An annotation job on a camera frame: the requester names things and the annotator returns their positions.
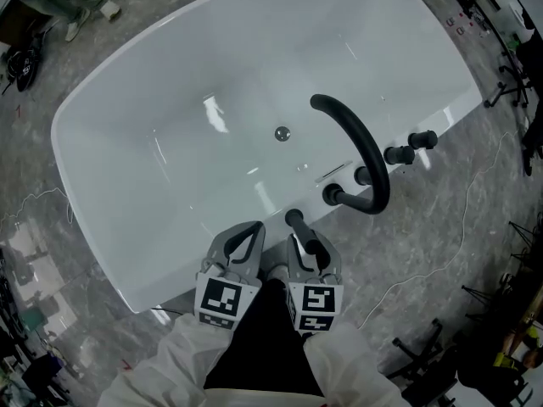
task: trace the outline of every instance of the drain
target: drain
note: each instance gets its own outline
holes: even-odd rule
[[[286,126],[279,126],[275,130],[275,138],[279,142],[286,142],[290,138],[290,130]]]

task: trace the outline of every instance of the curved spout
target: curved spout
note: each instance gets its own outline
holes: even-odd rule
[[[389,204],[390,181],[383,155],[379,151],[375,140],[373,140],[372,134],[356,114],[335,98],[327,95],[313,95],[311,97],[311,107],[326,113],[347,133],[366,164],[367,173],[373,187],[373,198],[366,199],[348,195],[343,192],[340,186],[333,185],[333,187],[330,186],[331,192],[328,194],[328,199],[332,200],[332,204],[345,203],[351,208],[358,209],[366,214],[379,214]]]

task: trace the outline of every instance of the white bathtub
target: white bathtub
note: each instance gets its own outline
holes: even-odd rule
[[[291,232],[286,209],[311,222],[333,209],[328,183],[362,190],[361,157],[311,108],[315,93],[350,107],[381,149],[414,131],[440,135],[481,101],[420,0],[198,0],[68,96],[52,128],[60,175],[133,311],[193,288],[218,232],[262,220],[269,248]],[[274,137],[280,125],[286,142]]]

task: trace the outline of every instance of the shoe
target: shoe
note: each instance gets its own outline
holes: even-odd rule
[[[66,33],[66,42],[72,42],[77,34],[79,33],[79,30],[83,24],[85,24],[85,21],[88,20],[88,17],[91,15],[91,11],[88,9],[83,9],[81,12],[81,15],[79,16],[79,19],[77,21],[74,21],[73,23],[68,24],[68,32]]]
[[[107,21],[113,21],[120,15],[120,6],[117,3],[108,0],[102,8],[100,8],[100,12]]]
[[[279,264],[273,267],[266,276],[266,280],[278,279],[285,285],[288,285],[290,277],[288,276],[288,267],[286,264]]]
[[[500,285],[506,285],[507,283],[511,283],[511,279],[513,279],[513,275],[511,273],[503,273],[501,275],[500,279]]]
[[[523,150],[523,165],[526,176],[532,176],[532,156],[529,154],[528,149]]]

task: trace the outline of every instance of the black faucet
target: black faucet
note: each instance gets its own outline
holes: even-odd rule
[[[311,107],[326,113],[347,133],[366,164],[365,168],[361,167],[356,170],[356,181],[359,184],[362,182],[371,183],[373,187],[372,198],[366,199],[344,192],[339,184],[329,184],[322,192],[324,202],[332,206],[347,205],[370,215],[379,214],[389,204],[390,181],[383,155],[373,140],[372,134],[356,114],[335,98],[327,95],[313,95]]]

